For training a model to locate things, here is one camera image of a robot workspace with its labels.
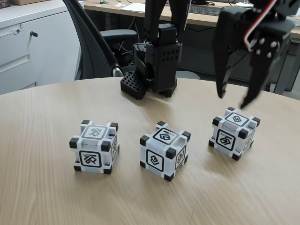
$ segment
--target white cabinet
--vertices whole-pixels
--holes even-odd
[[[31,31],[38,37],[31,36]],[[33,83],[73,81],[79,52],[78,36],[62,0],[2,9],[0,95]]]
[[[37,86],[73,81],[79,54],[79,40],[69,12],[21,24],[28,42],[32,72]],[[30,36],[33,31],[38,37]]]

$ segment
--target keyboard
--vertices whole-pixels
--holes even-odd
[[[208,7],[191,6],[189,12],[203,15],[215,15],[219,16],[221,9],[213,9]]]

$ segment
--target office chair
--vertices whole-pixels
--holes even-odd
[[[99,32],[78,0],[63,1],[71,15],[81,46],[81,79],[123,76],[107,42],[122,42],[134,38],[137,36],[136,32],[134,30]]]

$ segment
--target toy cube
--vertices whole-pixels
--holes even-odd
[[[176,133],[167,127],[167,123],[160,121],[154,133],[141,137],[140,165],[171,181],[179,166],[187,162],[187,143],[191,134],[186,131]]]
[[[251,148],[260,121],[253,116],[244,117],[238,114],[236,109],[229,107],[225,117],[214,118],[212,122],[214,133],[210,138],[209,146],[238,161]]]
[[[81,134],[73,136],[69,143],[76,156],[75,171],[111,174],[120,150],[118,128],[117,123],[98,126],[84,120]]]

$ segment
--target round table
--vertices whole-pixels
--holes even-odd
[[[135,100],[119,78],[59,83],[0,96],[2,225],[295,225],[300,221],[300,102],[263,92],[240,161],[208,146],[213,119],[246,88],[179,79],[172,98]],[[119,124],[112,174],[75,172],[69,148],[82,120]],[[168,182],[140,167],[139,139],[158,121],[191,133],[187,164]]]

